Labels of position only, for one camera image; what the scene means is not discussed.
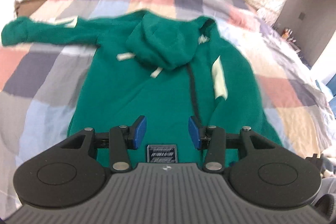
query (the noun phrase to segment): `label patch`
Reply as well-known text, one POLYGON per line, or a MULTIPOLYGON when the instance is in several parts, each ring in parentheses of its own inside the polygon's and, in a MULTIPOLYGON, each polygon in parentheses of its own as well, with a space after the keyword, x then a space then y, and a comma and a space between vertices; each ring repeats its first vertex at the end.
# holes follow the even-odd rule
POLYGON ((178 163, 176 144, 149 144, 147 146, 147 162, 168 164, 178 163))

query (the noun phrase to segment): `gray ribbed plate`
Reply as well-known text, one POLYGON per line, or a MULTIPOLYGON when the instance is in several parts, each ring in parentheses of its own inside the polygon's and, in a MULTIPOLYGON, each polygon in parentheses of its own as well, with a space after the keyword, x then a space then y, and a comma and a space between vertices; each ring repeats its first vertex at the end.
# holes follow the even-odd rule
POLYGON ((217 174, 196 164, 146 164, 113 175, 91 200, 61 210, 24 205, 8 224, 325 224, 328 220, 306 206, 267 210, 237 196, 217 174))

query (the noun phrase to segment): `black stripe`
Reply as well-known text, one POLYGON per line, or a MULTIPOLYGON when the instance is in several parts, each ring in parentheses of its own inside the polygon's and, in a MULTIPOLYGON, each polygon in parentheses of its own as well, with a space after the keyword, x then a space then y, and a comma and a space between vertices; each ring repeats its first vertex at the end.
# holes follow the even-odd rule
POLYGON ((195 86, 195 77, 193 70, 191 69, 190 63, 186 65, 187 72, 189 75, 189 88, 190 88, 190 98, 191 98, 191 104, 193 106, 194 116, 199 120, 199 122, 202 124, 200 112, 198 108, 197 103, 197 94, 196 94, 196 86, 195 86))

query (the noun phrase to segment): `folded sleeve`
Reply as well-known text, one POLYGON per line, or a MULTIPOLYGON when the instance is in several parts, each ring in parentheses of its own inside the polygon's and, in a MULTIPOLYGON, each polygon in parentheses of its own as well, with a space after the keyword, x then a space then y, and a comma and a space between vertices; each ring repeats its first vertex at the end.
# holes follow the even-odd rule
POLYGON ((102 32, 104 32, 104 25, 77 17, 51 23, 35 22, 28 17, 19 17, 4 27, 1 40, 4 46, 21 42, 97 45, 98 36, 102 32))

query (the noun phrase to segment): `plaid blanket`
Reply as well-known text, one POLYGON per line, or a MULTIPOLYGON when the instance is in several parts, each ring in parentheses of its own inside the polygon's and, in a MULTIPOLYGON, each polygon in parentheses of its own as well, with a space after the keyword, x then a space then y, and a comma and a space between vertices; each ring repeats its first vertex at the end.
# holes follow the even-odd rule
MULTIPOLYGON (((191 20, 213 17, 223 38, 250 62, 269 122, 283 146, 306 157, 335 139, 324 94, 295 52, 261 19, 234 0, 48 0, 32 18, 117 17, 138 9, 191 20)), ((12 184, 17 166, 60 142, 95 53, 89 46, 23 43, 0 47, 0 217, 18 205, 12 184)))

